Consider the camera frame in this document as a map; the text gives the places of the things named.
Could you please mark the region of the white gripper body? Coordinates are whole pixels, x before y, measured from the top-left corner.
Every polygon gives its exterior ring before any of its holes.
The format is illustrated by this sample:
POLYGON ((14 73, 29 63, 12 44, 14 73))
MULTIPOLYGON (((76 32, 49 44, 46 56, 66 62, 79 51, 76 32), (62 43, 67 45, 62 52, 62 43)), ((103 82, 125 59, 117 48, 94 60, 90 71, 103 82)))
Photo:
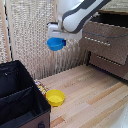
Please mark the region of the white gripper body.
POLYGON ((59 25, 56 22, 48 23, 47 27, 49 37, 77 40, 80 40, 82 38, 82 31, 79 31, 77 34, 66 32, 63 29, 60 29, 59 25))

